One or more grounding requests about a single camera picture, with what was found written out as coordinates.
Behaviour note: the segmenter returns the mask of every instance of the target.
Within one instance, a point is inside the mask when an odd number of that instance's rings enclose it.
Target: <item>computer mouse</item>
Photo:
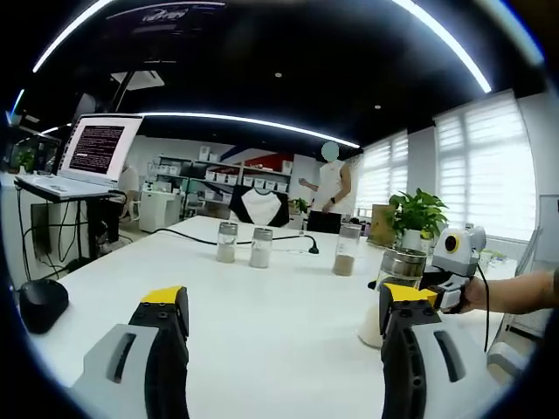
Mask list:
[[[19,311],[31,333],[48,332],[68,307],[68,291],[52,279],[25,283],[19,290]]]

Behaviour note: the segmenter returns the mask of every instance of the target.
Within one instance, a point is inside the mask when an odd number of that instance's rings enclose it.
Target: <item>monitor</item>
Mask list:
[[[66,144],[59,176],[109,187],[118,185],[140,115],[82,115]]]

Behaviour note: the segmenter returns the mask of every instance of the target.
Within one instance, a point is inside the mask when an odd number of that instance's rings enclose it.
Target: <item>white pot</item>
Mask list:
[[[402,247],[421,251],[421,231],[420,230],[404,230],[402,237]]]

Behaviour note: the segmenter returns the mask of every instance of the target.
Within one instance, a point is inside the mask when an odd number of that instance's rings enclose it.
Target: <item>ceiling light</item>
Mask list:
[[[46,129],[45,131],[42,131],[41,134],[49,134],[52,133],[53,131],[56,131],[57,129],[60,129],[60,127]]]
[[[72,123],[68,122],[65,125],[61,125],[60,127],[53,127],[53,128],[46,129],[45,131],[41,132],[41,134],[53,133],[54,131],[57,131],[57,130],[61,129],[62,127],[70,127],[71,125],[72,125]]]
[[[459,44],[459,42],[445,29],[445,27],[437,22],[429,13],[419,7],[417,4],[413,3],[411,0],[392,0],[398,6],[403,7],[409,11],[413,16],[417,17],[421,22],[426,24],[429,29],[431,29],[439,38],[441,38],[445,44],[447,44],[454,53],[460,58],[464,63],[470,73],[478,80],[481,89],[485,93],[491,92],[491,86],[487,82],[487,79],[482,74],[479,67],[473,62],[472,58],[468,55],[466,50]]]
[[[294,131],[295,133],[301,133],[306,135],[312,135],[313,137],[322,138],[323,140],[328,141],[335,141],[345,146],[349,146],[352,148],[359,148],[359,144],[355,144],[354,142],[349,142],[345,140],[341,140],[339,138],[331,137],[330,135],[325,135],[321,133],[316,133],[315,131],[310,131],[308,129],[291,127],[290,125],[278,124],[276,122],[270,122],[267,120],[254,120],[252,118],[242,118],[240,116],[231,116],[231,115],[219,115],[214,113],[194,113],[194,112],[142,112],[138,113],[141,116],[178,116],[178,117],[188,117],[188,118],[211,118],[214,120],[235,120],[238,122],[247,122],[249,124],[257,124],[257,125],[265,125],[268,127],[280,128],[285,129],[287,131]]]
[[[138,10],[146,10],[146,9],[153,9],[155,7],[158,6],[167,6],[167,5],[173,5],[176,6],[178,4],[201,4],[204,6],[225,6],[225,3],[222,2],[193,2],[193,1],[189,1],[189,2],[173,2],[173,3],[161,3],[161,4],[150,4],[149,6],[142,6],[142,7],[136,7],[135,9],[130,9],[130,10],[124,10],[121,11],[120,13],[117,13],[115,15],[109,16],[107,17],[108,19],[112,19],[113,17],[118,17],[118,16],[122,16],[122,15],[126,15],[128,13],[134,13],[135,11]]]
[[[62,42],[70,36],[72,32],[78,29],[81,24],[83,24],[88,18],[93,16],[95,13],[97,13],[99,10],[113,1],[114,0],[99,0],[97,3],[92,4],[90,7],[88,7],[81,15],[76,18],[76,20],[66,26],[66,28],[60,33],[60,35],[58,35],[54,39],[54,41],[52,41],[52,44],[49,45],[41,58],[38,59],[37,63],[33,67],[33,72],[37,72],[38,69],[41,68],[41,65],[45,63],[46,59],[49,58],[50,55],[54,52],[54,50],[56,50],[59,45],[62,44]]]
[[[17,108],[17,104],[19,103],[19,101],[21,100],[21,97],[24,95],[25,89],[21,89],[19,91],[19,95],[17,96],[16,101],[14,102],[14,107],[11,109],[11,114],[10,116],[12,116],[15,112],[16,112],[16,108]]]

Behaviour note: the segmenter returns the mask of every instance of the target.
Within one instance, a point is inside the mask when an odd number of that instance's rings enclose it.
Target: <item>window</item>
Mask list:
[[[489,236],[529,240],[535,227],[535,172],[513,94],[435,119],[438,195],[451,227],[480,225]]]
[[[359,180],[355,214],[372,216],[374,203],[387,204],[390,197],[408,185],[408,137],[397,134],[365,148]]]

